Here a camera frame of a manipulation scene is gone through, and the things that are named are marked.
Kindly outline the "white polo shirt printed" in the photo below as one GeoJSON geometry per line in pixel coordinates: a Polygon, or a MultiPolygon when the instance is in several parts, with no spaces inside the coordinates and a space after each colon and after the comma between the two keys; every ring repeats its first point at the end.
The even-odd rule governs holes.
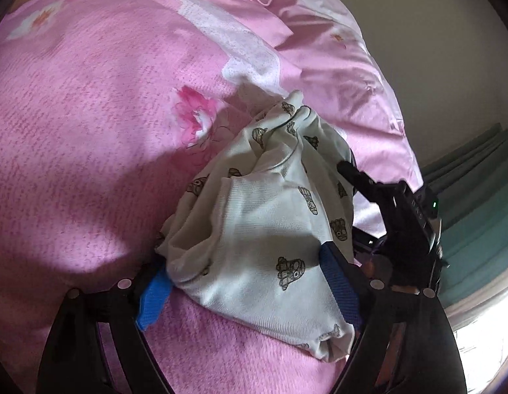
{"type": "Polygon", "coordinates": [[[355,338],[320,268],[353,256],[353,155],[299,91],[247,125],[188,184],[162,227],[174,285],[222,317],[336,362],[355,338]]]}

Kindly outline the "pink floral duvet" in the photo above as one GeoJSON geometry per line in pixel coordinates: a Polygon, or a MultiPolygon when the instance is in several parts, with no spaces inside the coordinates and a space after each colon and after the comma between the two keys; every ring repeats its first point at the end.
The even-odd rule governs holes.
{"type": "Polygon", "coordinates": [[[22,391],[67,291],[131,274],[191,178],[295,90],[372,178],[421,186],[340,0],[31,0],[5,17],[0,362],[22,391]]]}

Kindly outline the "green curtain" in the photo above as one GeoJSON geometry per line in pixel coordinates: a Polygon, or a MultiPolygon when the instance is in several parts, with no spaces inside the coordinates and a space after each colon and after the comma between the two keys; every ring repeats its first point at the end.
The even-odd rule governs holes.
{"type": "Polygon", "coordinates": [[[508,269],[508,130],[496,124],[422,169],[437,195],[444,307],[462,301],[508,269]]]}

